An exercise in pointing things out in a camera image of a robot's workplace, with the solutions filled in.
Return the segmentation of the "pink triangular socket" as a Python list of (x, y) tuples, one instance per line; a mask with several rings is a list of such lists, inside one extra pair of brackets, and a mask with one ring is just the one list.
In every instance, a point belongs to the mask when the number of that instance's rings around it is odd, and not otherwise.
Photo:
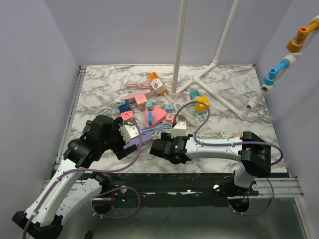
[[(152, 113), (152, 124), (149, 125), (149, 112)], [(160, 124), (166, 118), (167, 112), (159, 107), (153, 106), (151, 111), (145, 106), (145, 127), (152, 128)]]

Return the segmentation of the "pink square socket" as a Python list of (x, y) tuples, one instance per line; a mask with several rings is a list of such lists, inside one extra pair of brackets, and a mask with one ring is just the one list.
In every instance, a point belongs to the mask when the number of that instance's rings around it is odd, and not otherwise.
[(123, 121), (134, 121), (134, 114), (132, 111), (125, 111), (121, 113), (121, 118)]

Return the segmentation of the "light blue power strip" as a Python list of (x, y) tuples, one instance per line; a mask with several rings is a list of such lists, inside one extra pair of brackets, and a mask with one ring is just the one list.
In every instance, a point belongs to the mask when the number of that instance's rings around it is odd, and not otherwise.
[(160, 123), (157, 126), (154, 126), (152, 128), (143, 128), (141, 130), (143, 135), (150, 134), (150, 135), (158, 135), (162, 132), (170, 132), (172, 130), (172, 124), (171, 123)]

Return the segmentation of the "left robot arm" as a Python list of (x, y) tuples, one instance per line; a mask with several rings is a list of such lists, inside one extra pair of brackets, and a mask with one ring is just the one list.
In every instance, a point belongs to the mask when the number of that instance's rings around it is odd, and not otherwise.
[(16, 212), (12, 221), (23, 229), (22, 237), (56, 239), (67, 220), (95, 196), (110, 193), (111, 185), (103, 180), (103, 174), (121, 172), (132, 163), (113, 170), (92, 169), (105, 151), (111, 150), (118, 159), (123, 159), (141, 146), (124, 148), (134, 138), (142, 139), (142, 132), (133, 120), (123, 121), (98, 115), (87, 121), (84, 133), (68, 143), (58, 169), (50, 182), (25, 211)]

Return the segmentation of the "purple power strip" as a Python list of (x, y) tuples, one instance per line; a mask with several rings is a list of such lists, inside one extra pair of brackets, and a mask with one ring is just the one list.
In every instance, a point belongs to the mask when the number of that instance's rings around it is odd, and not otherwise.
[(139, 137), (136, 137), (136, 138), (132, 139), (131, 141), (129, 141), (126, 145), (124, 145), (123, 149), (127, 149), (127, 148), (129, 148), (131, 146), (134, 146), (134, 145), (136, 147), (138, 147), (140, 144), (142, 146), (145, 146), (145, 145), (147, 145), (149, 143), (152, 143), (152, 141), (153, 141), (153, 137), (152, 137), (152, 135), (150, 133), (143, 134), (141, 141), (140, 141)]

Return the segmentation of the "beige cube socket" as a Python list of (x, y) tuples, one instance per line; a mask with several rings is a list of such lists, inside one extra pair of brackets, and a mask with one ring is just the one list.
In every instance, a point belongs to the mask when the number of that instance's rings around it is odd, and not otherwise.
[(240, 131), (240, 132), (234, 134), (233, 137), (242, 137), (243, 134), (244, 134), (244, 132), (243, 132), (243, 131)]

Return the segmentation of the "pink long power strip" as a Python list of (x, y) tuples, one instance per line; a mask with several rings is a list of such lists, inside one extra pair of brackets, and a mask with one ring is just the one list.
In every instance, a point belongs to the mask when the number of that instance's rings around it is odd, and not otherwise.
[(143, 90), (140, 92), (136, 92), (136, 93), (124, 96), (123, 99), (128, 100), (130, 104), (136, 103), (138, 110), (142, 111), (145, 109), (147, 100), (153, 97), (154, 95), (156, 95), (155, 91), (147, 89), (147, 90)]

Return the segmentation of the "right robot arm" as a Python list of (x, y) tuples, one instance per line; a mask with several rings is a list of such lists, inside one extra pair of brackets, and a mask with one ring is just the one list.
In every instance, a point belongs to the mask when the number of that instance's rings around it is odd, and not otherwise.
[(150, 154), (168, 160), (172, 164), (209, 158), (227, 159), (240, 163), (225, 184), (217, 184), (214, 190), (226, 196), (243, 195), (258, 177), (271, 175), (271, 147), (250, 131), (242, 136), (217, 140), (195, 139), (192, 134), (172, 136), (162, 133), (152, 142)]

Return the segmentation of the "dark blue cube socket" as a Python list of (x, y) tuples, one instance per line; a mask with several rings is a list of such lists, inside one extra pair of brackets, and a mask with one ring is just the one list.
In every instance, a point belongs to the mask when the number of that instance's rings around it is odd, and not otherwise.
[(127, 99), (125, 99), (125, 102), (123, 105), (119, 106), (119, 111), (120, 111), (120, 113), (131, 111), (131, 106), (130, 106), (130, 103)]

